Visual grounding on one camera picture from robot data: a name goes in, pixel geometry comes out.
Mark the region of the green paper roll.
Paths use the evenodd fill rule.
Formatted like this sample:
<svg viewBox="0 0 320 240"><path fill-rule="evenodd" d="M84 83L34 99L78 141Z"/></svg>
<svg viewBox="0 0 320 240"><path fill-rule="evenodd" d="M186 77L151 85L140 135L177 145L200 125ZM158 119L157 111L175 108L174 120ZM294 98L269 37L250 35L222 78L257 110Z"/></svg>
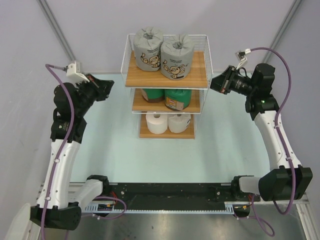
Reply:
<svg viewBox="0 0 320 240"><path fill-rule="evenodd" d="M164 103L167 108L174 111L182 111L187 108L191 102L191 89L165 89Z"/></svg>
<svg viewBox="0 0 320 240"><path fill-rule="evenodd" d="M159 103L165 98L165 90L161 88L142 88L140 91L148 103Z"/></svg>

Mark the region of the grey paper roll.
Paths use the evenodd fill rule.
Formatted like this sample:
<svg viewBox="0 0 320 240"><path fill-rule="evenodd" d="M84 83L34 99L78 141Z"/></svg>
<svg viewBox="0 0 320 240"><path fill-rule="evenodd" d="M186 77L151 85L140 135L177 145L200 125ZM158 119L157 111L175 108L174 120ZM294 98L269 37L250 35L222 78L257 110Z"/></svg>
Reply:
<svg viewBox="0 0 320 240"><path fill-rule="evenodd" d="M188 34L169 36L160 48L161 73L170 80L185 78L191 71L195 44Z"/></svg>
<svg viewBox="0 0 320 240"><path fill-rule="evenodd" d="M158 71L163 42L163 32L158 27L148 26L139 29L133 39L136 66L146 72Z"/></svg>

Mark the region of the white wire three-tier shelf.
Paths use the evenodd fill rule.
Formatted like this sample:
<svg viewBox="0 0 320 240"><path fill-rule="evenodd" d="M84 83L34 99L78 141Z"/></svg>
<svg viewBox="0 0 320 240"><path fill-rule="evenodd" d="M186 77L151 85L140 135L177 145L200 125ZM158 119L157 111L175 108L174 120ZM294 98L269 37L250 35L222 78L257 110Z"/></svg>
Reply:
<svg viewBox="0 0 320 240"><path fill-rule="evenodd" d="M204 109L211 77L213 75L209 38L205 34L191 34L194 53L189 71L178 64L175 78L164 70L144 71L136 64L135 34L128 34L120 73L126 88L132 114L136 115L137 136L140 139L195 139L197 124ZM155 102L148 97L151 90L190 90L190 101L183 103L165 97ZM161 134L148 129L146 114L190 115L189 124L180 133L169 129Z"/></svg>

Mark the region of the plain white paper roll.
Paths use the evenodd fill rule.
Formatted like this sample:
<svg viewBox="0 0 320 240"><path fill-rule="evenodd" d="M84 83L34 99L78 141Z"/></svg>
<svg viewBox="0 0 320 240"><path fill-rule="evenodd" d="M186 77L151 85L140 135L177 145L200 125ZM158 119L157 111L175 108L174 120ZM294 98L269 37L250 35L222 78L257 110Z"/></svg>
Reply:
<svg viewBox="0 0 320 240"><path fill-rule="evenodd" d="M147 128L152 134L163 134L168 129L168 115L148 111L145 115Z"/></svg>

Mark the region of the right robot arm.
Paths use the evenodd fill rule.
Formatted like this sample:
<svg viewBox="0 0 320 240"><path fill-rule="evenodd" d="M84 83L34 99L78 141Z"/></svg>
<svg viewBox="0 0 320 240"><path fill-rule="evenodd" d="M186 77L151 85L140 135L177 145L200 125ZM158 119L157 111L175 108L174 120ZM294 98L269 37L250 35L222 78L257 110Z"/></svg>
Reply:
<svg viewBox="0 0 320 240"><path fill-rule="evenodd" d="M228 66L212 79L210 88L222 94L234 91L246 97L245 111L262 136L270 171L263 177L236 176L243 193L259 195L264 201L299 200L309 186L313 173L303 167L286 137L277 100L272 95L275 68L259 63L251 77L241 75L235 66Z"/></svg>

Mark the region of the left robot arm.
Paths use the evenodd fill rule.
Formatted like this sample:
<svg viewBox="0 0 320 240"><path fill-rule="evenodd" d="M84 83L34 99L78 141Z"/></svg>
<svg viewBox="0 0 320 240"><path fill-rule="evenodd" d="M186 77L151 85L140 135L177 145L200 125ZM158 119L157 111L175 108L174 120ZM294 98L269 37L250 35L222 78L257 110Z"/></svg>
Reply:
<svg viewBox="0 0 320 240"><path fill-rule="evenodd" d="M90 175L84 185L69 196L73 165L87 125L85 114L94 102L109 97L115 83L89 73L85 77L85 81L66 82L54 89L49 166L36 205L30 208L30 220L41 229L75 230L86 206L96 197L111 192L107 176Z"/></svg>

